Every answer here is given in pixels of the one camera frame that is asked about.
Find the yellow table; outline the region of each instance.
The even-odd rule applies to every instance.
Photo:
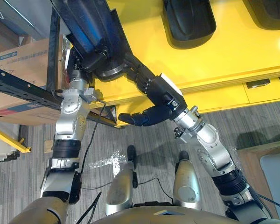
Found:
[[[217,29],[209,41],[193,49],[174,49],[168,43],[161,18],[162,0],[108,3],[117,9],[133,53],[154,74],[164,72],[182,90],[189,105],[198,104],[207,112],[280,100],[279,90],[263,90],[274,88],[272,81],[259,90],[245,85],[264,78],[277,82],[280,30],[259,28],[242,0],[211,1]],[[108,105],[118,105],[118,112],[140,112],[149,105],[125,76],[109,83],[96,80],[96,89]],[[99,106],[101,103],[91,104],[90,108]]]

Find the black metal beam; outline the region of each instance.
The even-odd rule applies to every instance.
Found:
[[[47,85],[46,90],[56,90],[58,81],[58,50],[59,50],[59,31],[60,17],[52,8],[49,50],[48,50],[48,70],[47,70]]]
[[[88,120],[92,120],[92,121],[97,121],[98,118],[99,118],[99,115],[94,112],[91,112],[91,111],[89,112],[88,117],[87,117]],[[104,118],[104,117],[100,117],[98,122],[100,124],[107,125],[110,127],[116,126],[116,122],[114,122],[110,119]]]
[[[0,92],[7,95],[40,104],[55,110],[60,109],[62,98],[53,96],[36,85],[26,82],[0,69]]]

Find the robot leg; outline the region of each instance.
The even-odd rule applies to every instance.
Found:
[[[173,187],[173,205],[201,210],[201,193],[198,179],[189,155],[181,151],[176,164]]]

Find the bolt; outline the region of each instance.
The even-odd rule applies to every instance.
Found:
[[[173,106],[177,106],[178,103],[177,103],[176,101],[173,101],[173,102],[172,102],[172,105],[173,105]]]

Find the yellow metal beam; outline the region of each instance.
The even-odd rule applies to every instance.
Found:
[[[24,139],[21,139],[20,142],[14,140],[13,138],[9,137],[7,134],[3,133],[0,130],[0,140],[6,142],[7,144],[11,145],[12,147],[19,150],[21,153],[29,153],[31,147],[25,147],[21,143],[24,141]]]

